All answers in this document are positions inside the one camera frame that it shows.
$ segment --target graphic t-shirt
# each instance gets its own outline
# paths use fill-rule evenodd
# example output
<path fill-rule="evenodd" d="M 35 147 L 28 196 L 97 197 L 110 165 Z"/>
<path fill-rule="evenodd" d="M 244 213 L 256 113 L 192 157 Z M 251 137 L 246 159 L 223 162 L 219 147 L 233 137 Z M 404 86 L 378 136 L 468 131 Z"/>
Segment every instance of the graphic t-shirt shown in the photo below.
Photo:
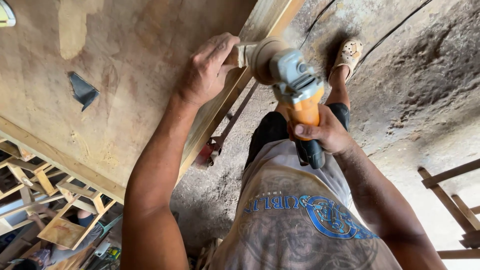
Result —
<path fill-rule="evenodd" d="M 235 220 L 209 270 L 401 269 L 345 207 L 348 194 L 332 156 L 313 170 L 300 166 L 293 142 L 265 145 L 244 172 Z"/>

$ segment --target dirt floor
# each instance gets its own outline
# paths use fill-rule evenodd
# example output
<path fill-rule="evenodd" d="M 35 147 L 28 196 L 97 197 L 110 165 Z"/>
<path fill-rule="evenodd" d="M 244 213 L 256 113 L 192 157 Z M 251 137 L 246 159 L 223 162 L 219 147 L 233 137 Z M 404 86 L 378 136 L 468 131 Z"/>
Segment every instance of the dirt floor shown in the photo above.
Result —
<path fill-rule="evenodd" d="M 326 78 L 342 39 L 357 35 L 368 51 L 422 5 L 419 0 L 388 6 L 380 2 L 387 1 L 337 1 L 307 37 L 305 30 L 327 4 L 307 0 L 285 38 L 298 48 L 307 37 L 301 50 Z M 434 175 L 480 158 L 479 74 L 480 2 L 433 0 L 374 50 L 348 85 L 351 135 L 412 205 L 437 250 L 462 249 L 458 240 L 463 231 L 423 187 L 417 168 Z M 180 214 L 189 251 L 228 233 L 250 137 L 275 106 L 271 90 L 259 87 L 214 167 L 190 168 L 175 189 L 170 206 Z M 441 185 L 469 207 L 480 205 L 480 172 Z M 460 269 L 478 266 L 480 260 L 444 262 L 449 269 Z"/>

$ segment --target worker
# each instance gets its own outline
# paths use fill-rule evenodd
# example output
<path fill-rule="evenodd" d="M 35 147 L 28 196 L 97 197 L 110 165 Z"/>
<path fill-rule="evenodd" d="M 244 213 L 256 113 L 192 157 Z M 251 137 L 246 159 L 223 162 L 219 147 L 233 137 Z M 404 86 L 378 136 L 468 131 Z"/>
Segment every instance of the worker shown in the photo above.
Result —
<path fill-rule="evenodd" d="M 57 215 L 57 212 L 49 209 L 45 205 L 34 204 L 32 209 L 35 211 L 27 218 L 31 221 L 34 221 L 39 227 L 40 231 L 45 229 L 45 224 L 40 219 L 38 214 L 45 213 L 49 217 L 54 218 Z M 76 214 L 76 219 L 73 218 L 76 224 L 88 227 L 90 222 L 93 220 L 94 216 L 92 213 L 85 210 L 78 210 Z M 78 244 L 75 250 L 68 249 L 66 247 L 50 243 L 46 240 L 41 240 L 40 250 L 34 252 L 27 258 L 21 258 L 13 260 L 15 263 L 13 270 L 43 270 L 48 266 L 52 266 L 56 263 L 59 263 L 63 260 L 70 258 L 71 256 L 81 252 L 86 249 L 103 231 L 103 227 L 100 223 L 95 224 L 95 226 L 88 232 L 85 238 Z"/>
<path fill-rule="evenodd" d="M 233 68 L 222 63 L 239 41 L 224 33 L 191 56 L 141 153 L 125 194 L 122 269 L 188 269 L 169 202 L 195 115 L 222 90 Z M 298 124 L 289 134 L 279 106 L 255 130 L 235 219 L 209 270 L 445 269 L 412 207 L 347 132 L 345 83 L 363 46 L 356 39 L 341 46 L 318 126 Z M 318 139 L 330 153 L 321 169 L 300 166 L 293 134 Z M 365 225 L 346 207 L 350 191 Z"/>

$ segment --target black shorts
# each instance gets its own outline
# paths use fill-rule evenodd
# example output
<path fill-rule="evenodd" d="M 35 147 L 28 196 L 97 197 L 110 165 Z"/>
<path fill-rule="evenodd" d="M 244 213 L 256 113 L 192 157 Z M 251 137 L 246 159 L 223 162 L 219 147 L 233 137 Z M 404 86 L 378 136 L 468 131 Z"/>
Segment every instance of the black shorts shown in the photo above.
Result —
<path fill-rule="evenodd" d="M 348 124 L 350 123 L 350 110 L 348 107 L 343 103 L 333 103 L 327 106 L 348 131 Z M 283 118 L 283 115 L 277 111 L 267 113 L 252 135 L 245 168 L 255 159 L 264 145 L 285 139 L 288 139 L 288 132 L 287 121 Z"/>

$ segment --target orange angle grinder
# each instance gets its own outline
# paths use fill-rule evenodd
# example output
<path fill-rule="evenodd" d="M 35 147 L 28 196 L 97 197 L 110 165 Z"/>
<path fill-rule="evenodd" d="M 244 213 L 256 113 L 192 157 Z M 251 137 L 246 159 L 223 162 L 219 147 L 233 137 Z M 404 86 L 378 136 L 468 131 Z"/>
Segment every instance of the orange angle grinder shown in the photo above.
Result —
<path fill-rule="evenodd" d="M 268 37 L 258 43 L 236 45 L 226 63 L 250 66 L 259 83 L 273 85 L 275 97 L 287 108 L 293 127 L 299 123 L 319 124 L 318 103 L 324 95 L 324 83 L 299 50 L 289 48 L 278 37 Z M 325 155 L 318 140 L 295 138 L 301 166 L 323 167 Z"/>

